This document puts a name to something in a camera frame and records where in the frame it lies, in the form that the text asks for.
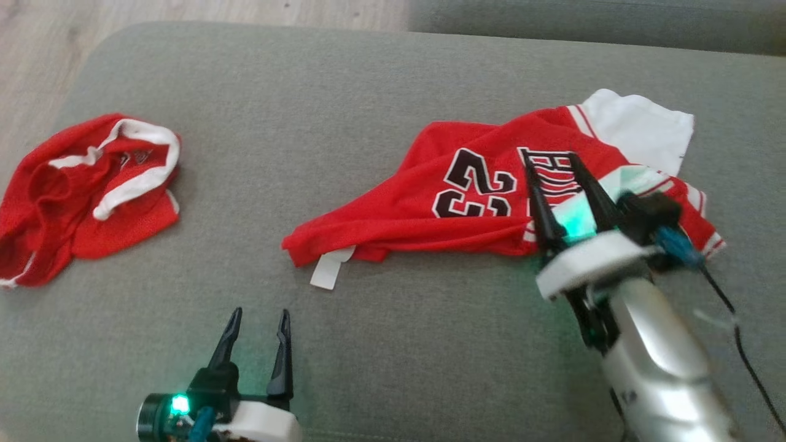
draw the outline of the gray sofa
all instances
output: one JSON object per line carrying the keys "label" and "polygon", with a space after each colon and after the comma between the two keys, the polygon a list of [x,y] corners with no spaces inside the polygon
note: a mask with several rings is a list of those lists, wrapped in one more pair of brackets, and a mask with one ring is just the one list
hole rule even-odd
{"label": "gray sofa", "polygon": [[786,54],[783,0],[411,0],[410,29]]}
{"label": "gray sofa", "polygon": [[[567,304],[538,295],[536,259],[394,253],[345,264],[326,292],[280,250],[294,227],[391,175],[429,122],[504,123],[602,87],[696,115],[681,177],[709,195],[729,243],[711,270],[783,412],[785,69],[598,43],[128,28],[90,56],[53,131],[126,112],[178,132],[182,219],[41,289],[0,294],[0,427],[17,442],[133,442],[146,394],[184,389],[242,306],[248,393],[263,390],[278,316],[292,313],[292,410],[308,441],[618,440],[597,355]],[[27,151],[10,146],[0,188]],[[691,314],[725,314],[711,289],[689,273],[657,283],[707,346],[747,440],[780,440],[730,336]]]}

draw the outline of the gray cushion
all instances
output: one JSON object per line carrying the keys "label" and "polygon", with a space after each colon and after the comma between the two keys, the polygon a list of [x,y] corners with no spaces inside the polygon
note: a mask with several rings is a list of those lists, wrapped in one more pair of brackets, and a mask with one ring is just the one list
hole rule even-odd
{"label": "gray cushion", "polygon": [[412,0],[410,30],[786,53],[783,0]]}
{"label": "gray cushion", "polygon": [[[0,425],[19,442],[132,442],[149,392],[187,386],[245,308],[241,391],[262,392],[292,313],[307,440],[617,440],[598,356],[536,259],[394,253],[351,261],[333,292],[279,249],[294,227],[391,175],[433,120],[504,123],[610,87],[696,114],[683,178],[730,244],[712,271],[752,362],[782,369],[784,59],[592,43],[146,24],[90,56],[55,129],[126,112],[182,135],[181,222],[41,289],[0,296]],[[10,146],[0,186],[25,154]],[[749,440],[775,427],[699,276],[658,278],[707,345]]]}

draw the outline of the wooden floor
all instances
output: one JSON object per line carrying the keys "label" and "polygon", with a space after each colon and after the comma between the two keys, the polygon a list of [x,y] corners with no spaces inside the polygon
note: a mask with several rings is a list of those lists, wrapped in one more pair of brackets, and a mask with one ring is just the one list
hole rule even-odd
{"label": "wooden floor", "polygon": [[6,146],[33,149],[50,135],[87,55],[131,24],[209,20],[405,31],[407,13],[408,0],[0,0],[0,158]]}

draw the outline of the green light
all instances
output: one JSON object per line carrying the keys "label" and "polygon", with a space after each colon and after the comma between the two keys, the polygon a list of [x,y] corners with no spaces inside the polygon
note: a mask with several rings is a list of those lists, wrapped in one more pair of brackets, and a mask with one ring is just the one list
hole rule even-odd
{"label": "green light", "polygon": [[191,410],[189,406],[189,398],[184,395],[177,395],[172,398],[172,413],[173,414],[188,414]]}

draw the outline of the black cable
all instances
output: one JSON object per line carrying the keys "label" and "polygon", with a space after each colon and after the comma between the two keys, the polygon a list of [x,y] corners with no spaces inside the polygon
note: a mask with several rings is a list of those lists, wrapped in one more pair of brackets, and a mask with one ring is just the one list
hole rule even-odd
{"label": "black cable", "polygon": [[[723,304],[726,304],[726,308],[729,309],[732,315],[736,315],[736,309],[729,298],[723,293],[723,289],[718,285],[710,271],[707,269],[706,266],[700,266],[699,270],[701,274],[707,279],[707,282],[712,285],[712,288],[715,289],[715,292],[718,294],[718,297],[721,298]],[[742,337],[740,336],[740,325],[734,322],[734,344],[737,347],[737,352],[740,353],[740,359],[742,359],[742,363],[745,364],[745,369],[751,375],[753,382],[756,384],[756,388],[758,388],[758,392],[762,394],[762,398],[764,402],[767,404],[767,408],[769,408],[769,412],[777,422],[778,426],[780,427],[780,431],[786,436],[786,425],[784,425],[783,419],[780,418],[778,411],[775,409],[773,405],[773,401],[769,398],[769,393],[767,393],[767,389],[764,388],[764,384],[762,383],[761,379],[758,378],[756,374],[756,370],[753,369],[751,365],[751,361],[748,360],[747,355],[745,354],[745,350],[742,347]]]}

